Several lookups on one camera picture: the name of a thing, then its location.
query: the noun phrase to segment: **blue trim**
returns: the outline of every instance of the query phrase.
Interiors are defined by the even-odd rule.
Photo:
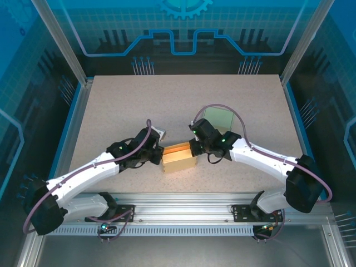
[[[305,146],[305,149],[306,149],[306,154],[314,159],[312,148],[310,147],[310,143],[309,143],[308,137],[306,135],[306,131],[305,131],[305,128],[304,128],[304,125],[303,125],[303,121],[301,120],[301,116],[300,116],[300,113],[299,113],[299,110],[298,110],[298,106],[296,105],[296,100],[294,98],[294,95],[293,95],[293,92],[291,90],[291,86],[290,86],[289,82],[286,84],[286,87],[287,87],[287,91],[288,91],[288,94],[289,94],[289,97],[290,97],[290,102],[291,102],[291,105],[293,107],[293,111],[294,111],[294,114],[295,114],[295,117],[296,117],[296,121],[298,123],[298,127],[299,127],[299,130],[300,130],[301,138],[303,140],[303,143],[304,143],[304,146]],[[323,190],[323,192],[320,194],[320,197],[321,197],[322,200],[327,198],[325,190]]]
[[[57,169],[58,162],[60,160],[60,156],[61,156],[61,153],[62,153],[63,145],[64,145],[65,140],[67,138],[69,125],[71,124],[73,113],[74,113],[74,109],[75,109],[76,103],[78,101],[78,96],[79,96],[79,93],[80,93],[81,90],[82,90],[82,86],[81,86],[80,83],[78,83],[78,86],[76,88],[76,92],[74,94],[73,101],[72,101],[72,104],[71,104],[71,108],[69,109],[69,112],[68,112],[66,124],[65,124],[65,127],[64,127],[63,132],[62,132],[60,143],[58,144],[58,148],[57,148],[57,151],[56,151],[56,154],[55,154],[55,158],[53,159],[53,163],[52,163],[52,167],[51,167],[51,171],[50,171],[50,174],[48,176],[48,179],[55,178],[54,175],[55,175],[55,172],[56,172],[56,169]]]

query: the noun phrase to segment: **glass panel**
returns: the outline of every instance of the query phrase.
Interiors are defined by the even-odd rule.
[[[290,85],[336,215],[356,213],[356,2],[336,0]],[[344,215],[339,218],[350,219]],[[356,240],[351,220],[342,230]],[[356,250],[350,250],[355,256]]]
[[[0,266],[13,266],[22,196],[48,178],[77,81],[31,1],[0,1],[0,36]]]
[[[48,2],[92,76],[281,73],[319,0]]]

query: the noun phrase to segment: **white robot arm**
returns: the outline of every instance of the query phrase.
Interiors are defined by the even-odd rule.
[[[263,214],[270,214],[286,207],[309,213],[323,190],[323,186],[310,175],[291,164],[286,164],[286,162],[292,162],[315,172],[314,160],[306,155],[297,159],[255,146],[230,131],[222,135],[204,118],[190,125],[190,129],[196,136],[190,140],[193,156],[207,153],[209,162],[209,156],[212,154],[220,160],[242,162],[285,184],[279,189],[262,191],[256,195],[250,209],[257,220]]]
[[[126,169],[136,169],[148,161],[158,165],[164,150],[159,142],[164,135],[165,131],[158,127],[152,126],[151,131],[144,128],[135,138],[112,144],[99,157],[68,174],[47,182],[32,181],[28,185],[23,207],[28,215],[32,213],[31,223],[37,233],[45,235],[64,221],[88,216],[98,217],[100,220],[115,218],[118,214],[117,204],[109,193],[74,197],[97,182]]]

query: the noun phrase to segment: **gray tabletop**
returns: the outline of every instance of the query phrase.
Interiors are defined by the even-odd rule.
[[[162,146],[193,138],[188,128],[203,106],[228,105],[244,119],[249,140],[266,149],[299,157],[301,149],[278,75],[96,76],[76,143],[71,170],[91,161],[113,142],[146,127],[167,132]],[[242,135],[237,118],[233,131]],[[88,192],[256,192],[281,186],[251,166],[199,156],[192,169],[164,174],[145,164],[108,178]]]

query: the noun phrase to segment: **yellow box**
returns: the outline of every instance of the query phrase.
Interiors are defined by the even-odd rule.
[[[191,155],[189,142],[165,147],[162,164],[165,174],[194,167],[196,157]]]

